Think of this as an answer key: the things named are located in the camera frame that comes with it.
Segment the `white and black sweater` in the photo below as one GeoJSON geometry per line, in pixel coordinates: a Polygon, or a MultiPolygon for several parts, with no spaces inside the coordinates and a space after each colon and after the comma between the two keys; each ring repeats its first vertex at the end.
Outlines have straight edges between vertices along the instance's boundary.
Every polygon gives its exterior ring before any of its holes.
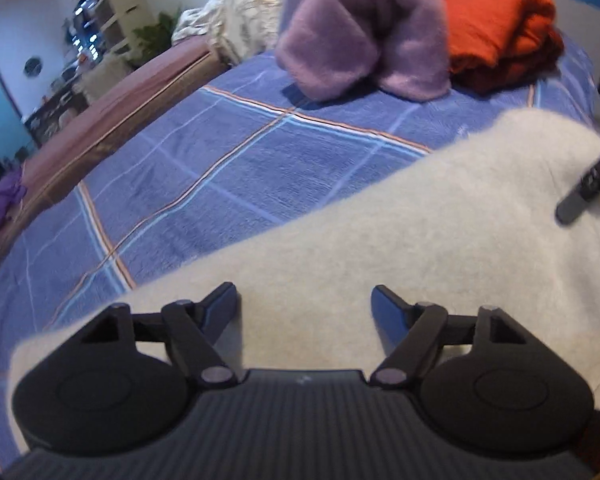
{"type": "Polygon", "coordinates": [[[148,313],[224,282],[242,316],[219,341],[235,368],[370,372],[370,293],[457,314],[499,307],[588,382],[600,409],[600,201],[572,226],[554,210],[600,157],[600,134],[520,108],[313,214],[182,266],[124,298],[148,313]]]}

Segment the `folded orange sweater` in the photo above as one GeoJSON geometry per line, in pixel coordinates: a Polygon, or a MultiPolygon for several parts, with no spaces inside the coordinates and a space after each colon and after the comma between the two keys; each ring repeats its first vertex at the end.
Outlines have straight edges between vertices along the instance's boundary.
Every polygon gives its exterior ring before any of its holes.
{"type": "Polygon", "coordinates": [[[452,81],[478,94],[554,70],[564,52],[554,0],[445,0],[452,81]]]}

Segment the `purple cloth on bed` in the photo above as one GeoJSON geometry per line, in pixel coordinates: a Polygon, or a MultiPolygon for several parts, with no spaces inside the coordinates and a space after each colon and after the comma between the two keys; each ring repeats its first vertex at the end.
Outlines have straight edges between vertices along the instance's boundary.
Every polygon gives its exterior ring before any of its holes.
{"type": "Polygon", "coordinates": [[[20,204],[27,194],[27,187],[22,183],[23,170],[18,167],[0,180],[0,227],[5,223],[8,212],[20,204]]]}

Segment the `blue plaid bed sheet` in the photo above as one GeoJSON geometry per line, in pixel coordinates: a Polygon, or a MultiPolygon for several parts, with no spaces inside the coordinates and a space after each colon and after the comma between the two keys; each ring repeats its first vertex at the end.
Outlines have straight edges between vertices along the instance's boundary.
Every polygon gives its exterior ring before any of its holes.
{"type": "Polygon", "coordinates": [[[594,68],[567,41],[553,73],[417,104],[370,87],[307,101],[271,53],[213,79],[39,214],[0,265],[0,469],[18,454],[7,372],[21,341],[96,312],[189,261],[362,191],[518,107],[582,124],[594,68]]]}

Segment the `dark low cabinet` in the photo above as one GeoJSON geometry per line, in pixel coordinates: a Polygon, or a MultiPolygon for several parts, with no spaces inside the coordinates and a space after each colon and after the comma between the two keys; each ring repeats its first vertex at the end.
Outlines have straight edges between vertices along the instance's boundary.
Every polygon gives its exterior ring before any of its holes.
{"type": "Polygon", "coordinates": [[[73,89],[72,84],[54,93],[42,106],[35,110],[24,122],[38,148],[45,144],[61,129],[60,116],[69,110],[79,115],[88,107],[82,92],[73,89]]]}

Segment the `brown mauve mattress bed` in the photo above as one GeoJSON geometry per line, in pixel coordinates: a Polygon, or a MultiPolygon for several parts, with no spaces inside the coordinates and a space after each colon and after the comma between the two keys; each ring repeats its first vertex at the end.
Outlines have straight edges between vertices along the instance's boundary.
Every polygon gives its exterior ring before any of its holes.
{"type": "Polygon", "coordinates": [[[61,202],[100,162],[174,105],[228,70],[203,36],[138,70],[61,128],[0,181],[0,264],[20,233],[61,202]]]}

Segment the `folded lilac sweater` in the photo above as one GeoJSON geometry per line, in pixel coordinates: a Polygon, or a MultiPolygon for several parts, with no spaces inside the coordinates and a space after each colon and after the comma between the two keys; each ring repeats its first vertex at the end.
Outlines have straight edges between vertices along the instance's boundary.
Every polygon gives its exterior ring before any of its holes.
{"type": "Polygon", "coordinates": [[[451,89],[444,0],[301,0],[280,32],[277,64],[314,102],[370,78],[414,102],[451,89]]]}

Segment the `beige bag by cabinet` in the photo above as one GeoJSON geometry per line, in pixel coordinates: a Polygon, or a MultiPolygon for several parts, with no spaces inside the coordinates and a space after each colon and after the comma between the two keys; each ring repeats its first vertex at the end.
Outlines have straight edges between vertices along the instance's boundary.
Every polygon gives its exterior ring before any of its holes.
{"type": "Polygon", "coordinates": [[[102,57],[102,62],[82,74],[78,82],[78,90],[84,94],[88,104],[93,104],[130,73],[132,68],[124,58],[106,53],[102,57]]]}

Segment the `green potted plant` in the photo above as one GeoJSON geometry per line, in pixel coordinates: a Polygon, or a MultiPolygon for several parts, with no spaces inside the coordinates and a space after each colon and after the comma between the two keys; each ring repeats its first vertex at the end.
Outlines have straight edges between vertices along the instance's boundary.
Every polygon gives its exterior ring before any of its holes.
{"type": "Polygon", "coordinates": [[[140,53],[132,58],[132,66],[139,68],[169,50],[176,24],[178,24],[178,14],[160,12],[155,24],[134,29],[133,34],[138,40],[140,53]]]}

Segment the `white drawer cabinet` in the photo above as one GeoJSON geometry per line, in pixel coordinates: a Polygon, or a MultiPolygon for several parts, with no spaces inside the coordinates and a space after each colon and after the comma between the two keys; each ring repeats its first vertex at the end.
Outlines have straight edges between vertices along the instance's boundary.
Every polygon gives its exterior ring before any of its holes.
{"type": "Polygon", "coordinates": [[[128,60],[142,56],[135,31],[156,22],[147,0],[99,0],[92,14],[108,51],[128,60]]]}

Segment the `floral cream quilt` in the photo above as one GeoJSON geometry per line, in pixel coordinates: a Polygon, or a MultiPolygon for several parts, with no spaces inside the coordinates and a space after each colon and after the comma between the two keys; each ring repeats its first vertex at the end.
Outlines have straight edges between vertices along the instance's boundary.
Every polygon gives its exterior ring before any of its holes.
{"type": "Polygon", "coordinates": [[[235,66],[275,47],[284,0],[209,0],[182,12],[172,44],[203,36],[210,50],[235,66]]]}

